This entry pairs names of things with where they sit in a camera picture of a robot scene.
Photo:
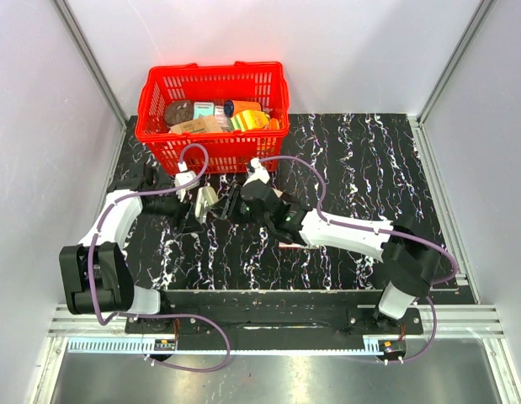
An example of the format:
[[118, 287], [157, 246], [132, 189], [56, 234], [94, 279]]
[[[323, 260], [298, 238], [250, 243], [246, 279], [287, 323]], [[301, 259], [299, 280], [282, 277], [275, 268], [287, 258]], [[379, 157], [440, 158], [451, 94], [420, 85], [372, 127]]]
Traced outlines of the red white staple box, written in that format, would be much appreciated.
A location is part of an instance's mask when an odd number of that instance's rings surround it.
[[311, 248], [309, 245], [301, 245], [298, 243], [284, 243], [279, 242], [279, 248], [281, 249], [308, 249]]

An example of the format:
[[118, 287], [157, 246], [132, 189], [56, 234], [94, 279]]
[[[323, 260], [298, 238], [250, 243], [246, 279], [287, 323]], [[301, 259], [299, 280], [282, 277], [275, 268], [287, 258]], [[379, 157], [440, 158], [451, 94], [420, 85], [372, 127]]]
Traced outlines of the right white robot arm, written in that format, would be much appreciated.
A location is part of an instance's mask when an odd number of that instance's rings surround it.
[[401, 330], [409, 305], [428, 296], [441, 257], [418, 239], [410, 221], [327, 214], [260, 180], [232, 185], [221, 217], [232, 223], [257, 223], [286, 245], [335, 247], [373, 258], [380, 265], [382, 294], [364, 325], [384, 333]]

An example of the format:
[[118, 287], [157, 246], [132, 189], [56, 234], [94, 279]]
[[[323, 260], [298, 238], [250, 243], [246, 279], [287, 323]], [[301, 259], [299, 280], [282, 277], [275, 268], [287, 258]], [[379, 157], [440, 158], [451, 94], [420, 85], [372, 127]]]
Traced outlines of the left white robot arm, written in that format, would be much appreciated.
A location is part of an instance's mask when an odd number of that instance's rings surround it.
[[190, 214], [186, 193], [198, 186], [194, 172], [174, 178], [174, 186], [158, 183], [155, 170], [141, 166], [132, 176], [108, 187], [104, 207], [77, 244], [59, 253], [66, 305], [73, 315], [128, 313], [144, 315], [153, 332], [166, 332], [172, 311], [162, 305], [161, 294], [135, 285], [125, 256], [125, 241], [140, 215], [165, 216], [180, 232], [196, 232], [198, 222]]

